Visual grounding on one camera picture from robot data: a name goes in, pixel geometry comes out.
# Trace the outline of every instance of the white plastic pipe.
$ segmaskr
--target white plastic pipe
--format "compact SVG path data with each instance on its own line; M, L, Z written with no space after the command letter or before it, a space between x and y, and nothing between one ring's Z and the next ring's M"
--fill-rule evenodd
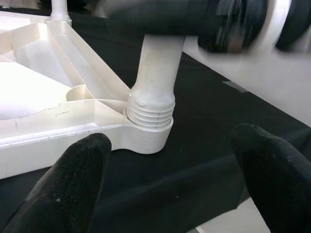
M52 0L51 20L70 20L67 0Z
M145 35L137 80L125 110L133 123L156 129L170 124L175 106L173 89L184 41L184 36Z

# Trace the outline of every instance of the white plastic tube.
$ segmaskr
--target white plastic tube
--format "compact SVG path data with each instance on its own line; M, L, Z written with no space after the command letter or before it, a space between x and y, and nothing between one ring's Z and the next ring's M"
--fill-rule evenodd
M130 91L127 117L145 128L166 127L175 106L175 79L184 36L145 35L138 76Z
M70 20L67 0L52 0L51 20Z

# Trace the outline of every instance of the table surface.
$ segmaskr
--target table surface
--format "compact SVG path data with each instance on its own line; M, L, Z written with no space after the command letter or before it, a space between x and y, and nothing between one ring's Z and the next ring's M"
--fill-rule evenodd
M132 87L143 38L112 32L106 19L70 17L76 32ZM174 88L174 125L165 148L153 155L112 152L91 232L185 233L236 208L247 197L230 148L230 132L239 123L281 136L311 158L308 126L227 81L183 54ZM0 180L0 228L45 171Z

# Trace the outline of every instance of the white vertical post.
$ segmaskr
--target white vertical post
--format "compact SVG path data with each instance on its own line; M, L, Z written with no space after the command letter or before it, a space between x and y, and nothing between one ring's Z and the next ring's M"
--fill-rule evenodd
M70 21L67 10L67 0L52 0L51 20Z
M145 35L138 76L130 91L125 114L149 129L167 127L173 115L175 79L184 36Z

